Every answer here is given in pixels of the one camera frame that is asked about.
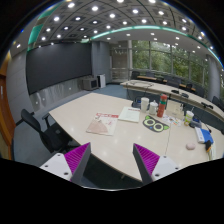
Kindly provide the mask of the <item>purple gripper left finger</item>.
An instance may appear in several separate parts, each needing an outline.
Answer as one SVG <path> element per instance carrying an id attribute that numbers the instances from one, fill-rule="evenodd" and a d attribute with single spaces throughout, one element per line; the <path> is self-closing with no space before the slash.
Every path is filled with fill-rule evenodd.
<path id="1" fill-rule="evenodd" d="M 80 185 L 90 154 L 91 143 L 86 143 L 66 154 L 56 153 L 41 169 Z"/>

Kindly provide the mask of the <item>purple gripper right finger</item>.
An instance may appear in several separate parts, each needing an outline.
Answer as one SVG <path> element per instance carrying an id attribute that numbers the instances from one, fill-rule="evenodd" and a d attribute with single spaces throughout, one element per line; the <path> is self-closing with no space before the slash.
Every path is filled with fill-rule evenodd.
<path id="1" fill-rule="evenodd" d="M 144 185 L 152 183 L 179 170 L 178 165 L 166 155 L 159 156 L 136 143 L 133 144 L 133 155 Z"/>

